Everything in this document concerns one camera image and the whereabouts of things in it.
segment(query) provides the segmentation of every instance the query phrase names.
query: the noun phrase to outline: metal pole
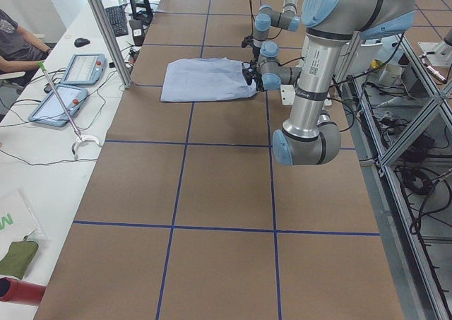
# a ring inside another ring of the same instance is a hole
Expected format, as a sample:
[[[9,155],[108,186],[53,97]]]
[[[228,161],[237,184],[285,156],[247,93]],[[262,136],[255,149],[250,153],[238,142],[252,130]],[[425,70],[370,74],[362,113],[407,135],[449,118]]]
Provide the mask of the metal pole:
[[[104,38],[105,44],[107,45],[108,51],[118,71],[119,77],[121,78],[124,87],[129,88],[131,85],[130,73],[122,57],[112,26],[109,24],[102,0],[88,0],[88,3],[93,11],[97,26],[99,27],[100,33]]]

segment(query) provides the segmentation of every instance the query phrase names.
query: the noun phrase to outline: green bag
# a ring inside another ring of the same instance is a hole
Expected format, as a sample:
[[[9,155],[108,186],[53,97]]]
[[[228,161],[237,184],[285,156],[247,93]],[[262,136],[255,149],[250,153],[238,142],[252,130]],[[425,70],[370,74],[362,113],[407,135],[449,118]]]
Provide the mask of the green bag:
[[[0,274],[22,279],[38,247],[36,242],[27,241],[27,237],[23,241],[12,242],[8,253],[0,261]]]

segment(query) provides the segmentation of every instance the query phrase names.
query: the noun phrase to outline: dark shirt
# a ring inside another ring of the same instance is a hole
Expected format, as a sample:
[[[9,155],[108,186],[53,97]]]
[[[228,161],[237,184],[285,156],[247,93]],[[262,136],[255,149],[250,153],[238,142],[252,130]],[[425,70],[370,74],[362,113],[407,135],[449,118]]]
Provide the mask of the dark shirt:
[[[7,61],[39,61],[44,52],[26,42],[17,31],[18,24],[0,9],[0,55]]]

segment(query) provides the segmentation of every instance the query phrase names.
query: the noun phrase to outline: person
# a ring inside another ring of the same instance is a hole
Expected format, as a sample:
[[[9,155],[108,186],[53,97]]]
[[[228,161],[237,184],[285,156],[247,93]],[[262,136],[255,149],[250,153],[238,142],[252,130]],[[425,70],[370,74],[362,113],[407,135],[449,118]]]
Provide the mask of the person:
[[[0,9],[0,73],[24,71],[25,75],[13,82],[26,85],[39,69],[37,62],[45,60],[51,51]]]

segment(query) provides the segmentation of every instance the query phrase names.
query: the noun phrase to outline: sleeve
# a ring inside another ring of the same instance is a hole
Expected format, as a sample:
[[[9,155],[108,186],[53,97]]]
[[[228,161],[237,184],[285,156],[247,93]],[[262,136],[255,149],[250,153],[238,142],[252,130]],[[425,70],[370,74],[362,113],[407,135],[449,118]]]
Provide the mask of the sleeve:
[[[15,22],[7,13],[0,9],[0,20],[1,19],[8,21],[14,27],[14,29],[17,29],[18,27],[17,22]]]

